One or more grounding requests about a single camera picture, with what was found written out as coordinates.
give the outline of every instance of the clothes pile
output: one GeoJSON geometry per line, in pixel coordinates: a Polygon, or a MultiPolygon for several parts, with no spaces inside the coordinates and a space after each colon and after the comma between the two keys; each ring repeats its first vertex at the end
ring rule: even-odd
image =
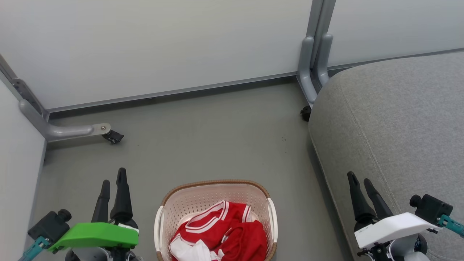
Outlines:
{"type": "Polygon", "coordinates": [[[220,201],[181,224],[169,245],[173,261],[264,261],[266,232],[250,212],[220,201]]]}

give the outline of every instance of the whiteboard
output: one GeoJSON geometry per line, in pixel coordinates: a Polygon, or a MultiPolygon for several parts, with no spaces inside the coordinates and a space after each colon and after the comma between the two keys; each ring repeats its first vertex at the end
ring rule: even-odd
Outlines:
{"type": "Polygon", "coordinates": [[[0,122],[0,252],[2,260],[18,260],[28,237],[45,139],[2,81],[0,122]]]}
{"type": "Polygon", "coordinates": [[[311,0],[2,0],[0,53],[46,109],[296,72],[311,0]]]}
{"type": "Polygon", "coordinates": [[[462,0],[338,0],[329,66],[464,47],[462,0]]]}

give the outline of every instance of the white robot part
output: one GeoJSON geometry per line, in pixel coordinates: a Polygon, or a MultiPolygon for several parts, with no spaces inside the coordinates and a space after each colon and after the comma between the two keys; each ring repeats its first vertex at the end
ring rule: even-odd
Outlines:
{"type": "Polygon", "coordinates": [[[356,231],[356,241],[359,248],[372,248],[374,243],[385,243],[409,235],[415,235],[427,229],[440,231],[441,228],[430,224],[420,217],[411,214],[403,213],[384,218],[373,225],[361,228],[356,231]]]}

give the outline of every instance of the gray ottoman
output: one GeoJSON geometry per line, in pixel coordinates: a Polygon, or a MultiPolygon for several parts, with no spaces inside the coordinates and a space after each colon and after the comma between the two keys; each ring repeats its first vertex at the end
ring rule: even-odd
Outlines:
{"type": "MultiPolygon", "coordinates": [[[[370,178],[394,214],[414,213],[411,196],[430,194],[451,204],[451,217],[464,222],[464,53],[336,74],[317,97],[309,133],[354,256],[350,170],[360,181],[370,178]]],[[[457,234],[423,234],[431,260],[464,260],[457,234]]]]}

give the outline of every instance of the gray floor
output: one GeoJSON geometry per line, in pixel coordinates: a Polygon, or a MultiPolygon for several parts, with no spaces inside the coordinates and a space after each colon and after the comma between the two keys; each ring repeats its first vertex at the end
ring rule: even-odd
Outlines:
{"type": "MultiPolygon", "coordinates": [[[[209,179],[250,179],[266,187],[277,208],[277,260],[350,260],[299,111],[298,84],[281,79],[156,98],[78,112],[54,124],[108,122],[125,135],[117,145],[100,137],[50,144],[34,219],[66,208],[70,224],[89,222],[101,183],[128,171],[137,255],[156,260],[153,224],[170,189],[209,179]]],[[[40,260],[63,260],[42,254],[40,260]]]]}

